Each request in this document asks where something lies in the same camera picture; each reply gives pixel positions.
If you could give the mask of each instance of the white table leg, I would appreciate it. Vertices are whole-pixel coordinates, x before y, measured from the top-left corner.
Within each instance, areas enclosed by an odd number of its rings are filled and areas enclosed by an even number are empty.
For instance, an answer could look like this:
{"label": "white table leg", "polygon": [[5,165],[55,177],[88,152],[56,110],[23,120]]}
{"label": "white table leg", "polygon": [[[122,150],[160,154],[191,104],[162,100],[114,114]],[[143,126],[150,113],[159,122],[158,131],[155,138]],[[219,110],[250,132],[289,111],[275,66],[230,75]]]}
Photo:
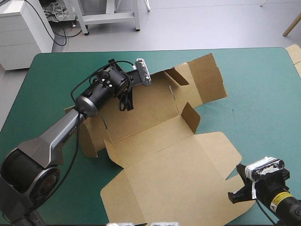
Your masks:
{"label": "white table leg", "polygon": [[151,7],[150,7],[150,2],[149,2],[149,0],[144,0],[144,3],[145,3],[145,5],[146,5],[147,11],[150,12]]}
{"label": "white table leg", "polygon": [[77,18],[79,20],[81,30],[83,31],[84,34],[89,34],[89,32],[86,28],[86,25],[84,23],[84,20],[83,20],[83,13],[84,12],[81,8],[80,1],[79,0],[72,0],[72,2],[73,2],[74,9],[75,9],[75,13],[76,13]]}
{"label": "white table leg", "polygon": [[134,6],[134,17],[135,17],[136,31],[139,31],[140,30],[140,19],[139,19],[138,0],[133,0],[133,6]]}

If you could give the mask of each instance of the metal frame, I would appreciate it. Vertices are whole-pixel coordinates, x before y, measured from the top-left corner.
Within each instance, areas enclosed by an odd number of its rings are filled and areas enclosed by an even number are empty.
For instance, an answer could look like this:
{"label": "metal frame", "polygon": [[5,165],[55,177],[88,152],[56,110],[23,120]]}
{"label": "metal frame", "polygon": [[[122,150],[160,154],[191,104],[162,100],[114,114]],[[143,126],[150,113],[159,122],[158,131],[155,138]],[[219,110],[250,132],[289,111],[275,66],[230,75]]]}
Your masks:
{"label": "metal frame", "polygon": [[[139,19],[139,9],[138,9],[138,0],[133,0],[134,11],[126,13],[116,13],[119,8],[121,0],[118,0],[118,3],[115,7],[115,0],[107,0],[105,14],[98,15],[85,15],[82,9],[80,0],[72,0],[73,6],[75,8],[76,15],[80,27],[85,35],[88,35],[87,26],[90,24],[109,24],[109,23],[119,23],[126,21],[135,21],[136,30],[140,30],[140,19]],[[144,3],[150,11],[149,0],[144,0]]]}

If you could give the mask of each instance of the wooden leg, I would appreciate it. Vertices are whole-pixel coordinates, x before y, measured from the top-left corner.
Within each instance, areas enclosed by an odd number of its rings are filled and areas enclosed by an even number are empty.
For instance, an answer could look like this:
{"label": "wooden leg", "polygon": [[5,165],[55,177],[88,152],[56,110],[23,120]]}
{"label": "wooden leg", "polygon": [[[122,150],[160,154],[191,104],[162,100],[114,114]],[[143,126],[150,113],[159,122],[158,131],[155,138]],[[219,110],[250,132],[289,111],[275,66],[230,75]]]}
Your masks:
{"label": "wooden leg", "polygon": [[287,30],[283,33],[283,36],[286,37],[292,29],[297,25],[297,23],[301,20],[301,13],[294,19],[291,25],[287,28]]}

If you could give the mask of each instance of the green table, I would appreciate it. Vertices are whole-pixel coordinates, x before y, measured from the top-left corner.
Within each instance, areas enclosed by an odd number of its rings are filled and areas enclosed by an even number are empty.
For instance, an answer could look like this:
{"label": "green table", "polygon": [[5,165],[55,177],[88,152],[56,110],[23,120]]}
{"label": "green table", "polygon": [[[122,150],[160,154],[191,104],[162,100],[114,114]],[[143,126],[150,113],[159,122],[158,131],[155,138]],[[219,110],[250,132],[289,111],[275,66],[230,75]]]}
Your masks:
{"label": "green table", "polygon": [[[264,156],[283,159],[291,172],[288,186],[301,198],[301,81],[282,48],[39,54],[0,133],[0,159],[62,117],[64,108],[72,105],[70,90],[107,60],[133,62],[142,57],[154,73],[208,53],[214,54],[229,96],[197,108],[202,116],[198,133],[224,132],[243,156],[244,164]],[[62,173],[74,148],[72,136],[63,149]],[[100,190],[120,171],[106,151],[100,151],[95,159],[80,152],[66,182],[39,208],[41,216],[47,224],[106,223]],[[253,206],[233,224],[269,221]]]}

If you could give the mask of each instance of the white cabinet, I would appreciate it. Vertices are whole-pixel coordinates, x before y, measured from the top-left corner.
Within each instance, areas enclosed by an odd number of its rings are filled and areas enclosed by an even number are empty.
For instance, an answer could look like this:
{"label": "white cabinet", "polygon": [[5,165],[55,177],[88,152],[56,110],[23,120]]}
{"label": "white cabinet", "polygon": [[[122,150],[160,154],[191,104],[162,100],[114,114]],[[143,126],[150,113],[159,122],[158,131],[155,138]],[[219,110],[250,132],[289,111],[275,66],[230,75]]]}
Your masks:
{"label": "white cabinet", "polygon": [[[54,38],[38,0],[28,0]],[[32,7],[23,0],[11,0],[0,7],[0,64],[5,70],[28,68],[39,53],[50,53],[53,41]]]}

